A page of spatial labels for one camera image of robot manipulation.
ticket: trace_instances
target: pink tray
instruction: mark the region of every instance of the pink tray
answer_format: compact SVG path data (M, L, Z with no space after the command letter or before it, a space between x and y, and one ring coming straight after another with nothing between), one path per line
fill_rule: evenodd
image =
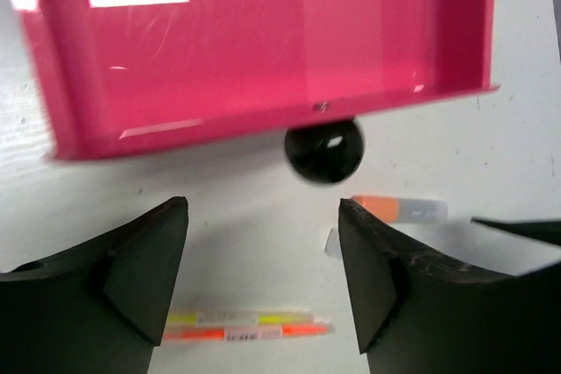
M490 91L494 0L12 0L58 156Z

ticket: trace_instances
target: yellow pen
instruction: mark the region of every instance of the yellow pen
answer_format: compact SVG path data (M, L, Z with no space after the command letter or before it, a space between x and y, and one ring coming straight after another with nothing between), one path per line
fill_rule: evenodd
M211 328L223 326L258 326L272 324L297 324L313 321L311 313L304 312L232 312L232 311L187 311L171 313L167 327L191 326Z

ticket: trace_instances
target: table surface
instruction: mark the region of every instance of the table surface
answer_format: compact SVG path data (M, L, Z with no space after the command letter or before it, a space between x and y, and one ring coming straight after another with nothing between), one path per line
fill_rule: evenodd
M185 195L190 225L173 307L303 308L336 327L310 339L163 346L153 374L366 373L343 266L323 254L340 197L437 198L464 221L561 213L552 0L497 0L493 74L501 90L361 118L364 162L336 187L296 177L279 132L135 159L52 162L53 140L8 0L0 0L0 11L0 271ZM430 239L459 257L489 256L477 239L452 240L445 233ZM519 258L508 248L492 252L509 265ZM529 253L541 258L537 249Z

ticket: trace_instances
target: orange pen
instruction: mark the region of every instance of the orange pen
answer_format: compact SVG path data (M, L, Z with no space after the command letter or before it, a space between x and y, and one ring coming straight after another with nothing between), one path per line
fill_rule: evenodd
M249 342L282 337L326 335L330 324L283 324L277 326L250 326L247 328L170 328L164 332L165 342Z
M448 207L443 201L396 199L357 195L352 199L383 222L435 223L446 219Z

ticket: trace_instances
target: marker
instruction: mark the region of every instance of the marker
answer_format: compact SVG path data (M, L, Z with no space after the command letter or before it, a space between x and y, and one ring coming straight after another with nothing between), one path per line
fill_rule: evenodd
M250 342L282 337L326 335L333 330L330 324L285 324L250 326L245 328L166 328L165 342Z
M310 323L313 316L304 312L248 313L248 312L185 312L171 313L167 327L191 326L217 328L227 326L258 326L270 324Z
M352 199L386 223L436 223L448 216L448 206L443 201L367 195L353 196Z

